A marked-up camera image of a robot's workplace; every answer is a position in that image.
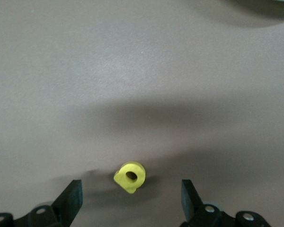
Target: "yellow foam piece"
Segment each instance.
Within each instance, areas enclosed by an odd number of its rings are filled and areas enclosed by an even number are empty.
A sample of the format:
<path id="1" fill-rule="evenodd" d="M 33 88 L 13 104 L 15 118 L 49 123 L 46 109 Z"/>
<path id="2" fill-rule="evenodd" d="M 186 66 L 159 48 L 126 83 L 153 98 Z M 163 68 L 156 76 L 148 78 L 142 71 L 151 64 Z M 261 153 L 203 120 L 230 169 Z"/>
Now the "yellow foam piece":
<path id="1" fill-rule="evenodd" d="M 135 161 L 124 163 L 115 173 L 114 181 L 125 191 L 133 194 L 144 183 L 146 172 L 144 167 Z"/>

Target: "gray surface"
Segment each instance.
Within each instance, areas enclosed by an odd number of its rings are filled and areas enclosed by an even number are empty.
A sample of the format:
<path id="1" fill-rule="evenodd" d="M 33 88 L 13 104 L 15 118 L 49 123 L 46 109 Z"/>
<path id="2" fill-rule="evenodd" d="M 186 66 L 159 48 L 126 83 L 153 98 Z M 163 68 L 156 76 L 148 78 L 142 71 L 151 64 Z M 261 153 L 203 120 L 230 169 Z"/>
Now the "gray surface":
<path id="1" fill-rule="evenodd" d="M 134 195 L 112 182 L 129 160 Z M 73 178 L 73 227 L 176 227 L 182 178 L 284 227 L 284 4 L 0 0 L 0 211 Z"/>

